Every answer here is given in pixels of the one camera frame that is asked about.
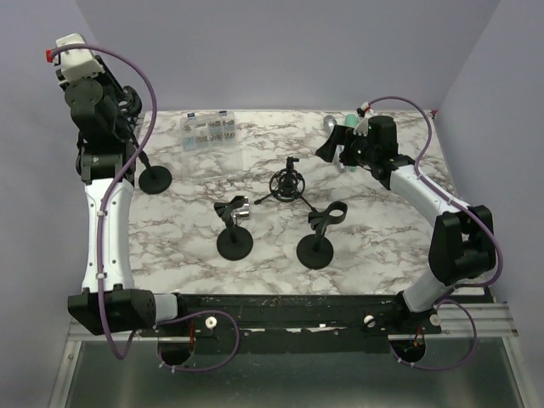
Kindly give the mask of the grey metal microphone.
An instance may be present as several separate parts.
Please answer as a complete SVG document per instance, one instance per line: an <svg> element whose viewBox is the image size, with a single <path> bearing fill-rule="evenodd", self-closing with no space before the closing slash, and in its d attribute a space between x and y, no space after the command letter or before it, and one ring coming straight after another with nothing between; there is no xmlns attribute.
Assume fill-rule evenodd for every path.
<svg viewBox="0 0 544 408"><path fill-rule="evenodd" d="M326 131L328 136L331 136L334 127L337 125L337 120L333 115L326 115L323 118L323 128ZM344 171L342 163L339 161L339 150L338 147L335 150L332 163L335 165L336 169L342 173Z"/></svg>

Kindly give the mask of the teal microphone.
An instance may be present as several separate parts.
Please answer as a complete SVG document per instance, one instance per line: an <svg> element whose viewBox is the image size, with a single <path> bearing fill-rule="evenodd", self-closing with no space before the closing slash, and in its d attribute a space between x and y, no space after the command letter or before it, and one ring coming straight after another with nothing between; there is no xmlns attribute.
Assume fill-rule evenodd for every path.
<svg viewBox="0 0 544 408"><path fill-rule="evenodd" d="M349 113L344 117L344 125L348 128L356 128L359 124L359 117L353 113ZM346 167L349 172L355 172L357 167Z"/></svg>

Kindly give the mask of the black tripod shock mount stand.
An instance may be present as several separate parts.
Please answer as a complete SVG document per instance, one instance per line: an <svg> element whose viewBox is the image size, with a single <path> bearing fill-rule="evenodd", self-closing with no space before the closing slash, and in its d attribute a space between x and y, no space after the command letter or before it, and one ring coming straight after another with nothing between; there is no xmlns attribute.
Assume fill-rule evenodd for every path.
<svg viewBox="0 0 544 408"><path fill-rule="evenodd" d="M257 199L254 202L255 205L261 204L268 198L285 203L302 200L312 211L315 211L315 208L303 197L306 184L303 175L294 168L296 162L299 162L296 157L286 158L286 166L274 173L269 180L269 193Z"/></svg>

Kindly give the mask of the black mic stand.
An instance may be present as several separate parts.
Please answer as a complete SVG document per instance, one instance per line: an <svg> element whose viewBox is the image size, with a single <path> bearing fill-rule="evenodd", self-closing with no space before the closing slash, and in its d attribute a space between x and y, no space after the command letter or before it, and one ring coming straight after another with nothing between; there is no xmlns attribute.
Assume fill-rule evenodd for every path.
<svg viewBox="0 0 544 408"><path fill-rule="evenodd" d="M337 225L344 221L348 205L343 201L334 201L322 212L311 211L308 223L314 231L306 235L297 244L297 259L309 269L323 269L333 259L334 248L325 237L326 229L330 225Z"/></svg>

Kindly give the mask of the black white-mic stand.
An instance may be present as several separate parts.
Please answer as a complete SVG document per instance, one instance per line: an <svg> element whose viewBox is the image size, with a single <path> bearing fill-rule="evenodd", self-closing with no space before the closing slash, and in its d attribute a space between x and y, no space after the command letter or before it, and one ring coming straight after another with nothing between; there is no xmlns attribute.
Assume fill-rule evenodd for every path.
<svg viewBox="0 0 544 408"><path fill-rule="evenodd" d="M250 254L253 248L251 233L236 224L233 211L242 208L245 203L243 195L236 195L229 202L215 202L213 209L224 222L225 229L219 234L216 246L219 254L229 260L238 261Z"/></svg>

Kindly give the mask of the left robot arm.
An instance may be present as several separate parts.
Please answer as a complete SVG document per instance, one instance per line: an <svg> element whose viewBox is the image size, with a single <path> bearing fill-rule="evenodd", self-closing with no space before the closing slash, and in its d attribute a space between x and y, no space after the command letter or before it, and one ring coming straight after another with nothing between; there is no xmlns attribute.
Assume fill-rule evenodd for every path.
<svg viewBox="0 0 544 408"><path fill-rule="evenodd" d="M71 119L78 128L76 171L88 209L88 261L82 291L69 296L70 315L94 335L160 327L182 334L189 316L177 295L134 285L129 261L128 221L133 192L165 191L172 174L139 153L144 171L137 176L134 134L141 99L122 86L99 56L63 62L56 72Z"/></svg>

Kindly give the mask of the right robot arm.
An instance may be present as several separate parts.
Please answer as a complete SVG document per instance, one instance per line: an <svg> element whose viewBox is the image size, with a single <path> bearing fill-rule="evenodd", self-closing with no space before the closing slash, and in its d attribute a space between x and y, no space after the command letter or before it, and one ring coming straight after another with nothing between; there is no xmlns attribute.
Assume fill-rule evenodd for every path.
<svg viewBox="0 0 544 408"><path fill-rule="evenodd" d="M421 312L464 280L480 277L496 266L496 250L489 237L493 222L485 206L456 204L436 183L425 180L415 161L399 153L397 127L390 116L365 118L357 128L336 125L315 154L349 167L368 167L384 188L404 198L433 227L428 270L400 294L401 306L391 312L393 327L412 332L422 323Z"/></svg>

